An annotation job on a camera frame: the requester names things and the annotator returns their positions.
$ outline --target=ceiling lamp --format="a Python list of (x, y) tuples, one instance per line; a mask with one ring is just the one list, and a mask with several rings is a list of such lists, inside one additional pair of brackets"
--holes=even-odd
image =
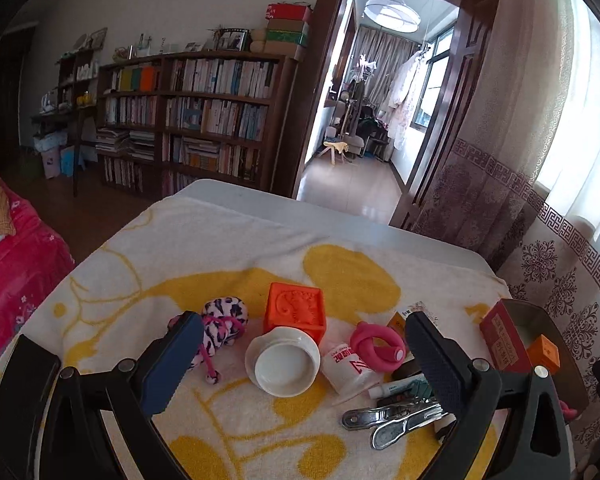
[(369, 0), (365, 14), (381, 27), (398, 32), (415, 32), (420, 25), (418, 13), (402, 0)]

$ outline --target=pink trash bin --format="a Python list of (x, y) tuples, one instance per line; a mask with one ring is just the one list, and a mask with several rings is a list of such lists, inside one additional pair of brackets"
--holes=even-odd
[(40, 153), (42, 166), (45, 168), (45, 178), (53, 178), (60, 174), (60, 148), (58, 146)]

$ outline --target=gray curtain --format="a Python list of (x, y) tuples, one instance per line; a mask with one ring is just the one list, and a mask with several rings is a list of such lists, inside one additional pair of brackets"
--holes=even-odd
[(386, 97), (400, 65), (417, 49), (418, 44), (413, 41), (362, 25), (358, 29), (356, 43), (353, 46), (352, 67), (347, 81), (351, 81), (360, 54), (364, 54), (368, 62), (375, 61), (377, 67), (366, 82), (365, 94), (373, 106), (377, 107)]

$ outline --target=pink rubber knot toy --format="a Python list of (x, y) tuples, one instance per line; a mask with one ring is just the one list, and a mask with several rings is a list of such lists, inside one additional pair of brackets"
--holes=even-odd
[[(375, 346), (374, 338), (389, 346)], [(394, 330), (387, 326), (360, 321), (351, 335), (349, 345), (375, 372), (393, 372), (407, 355), (407, 345)]]

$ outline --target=orange toy block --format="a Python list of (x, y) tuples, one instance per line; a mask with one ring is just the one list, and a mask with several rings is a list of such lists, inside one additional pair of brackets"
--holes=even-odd
[(531, 360), (533, 366), (542, 365), (551, 375), (560, 369), (560, 354), (558, 347), (549, 341), (545, 336), (539, 335), (526, 349), (526, 354)]
[(320, 344), (327, 330), (322, 291), (312, 286), (271, 283), (264, 313), (264, 332), (277, 326), (302, 330)]

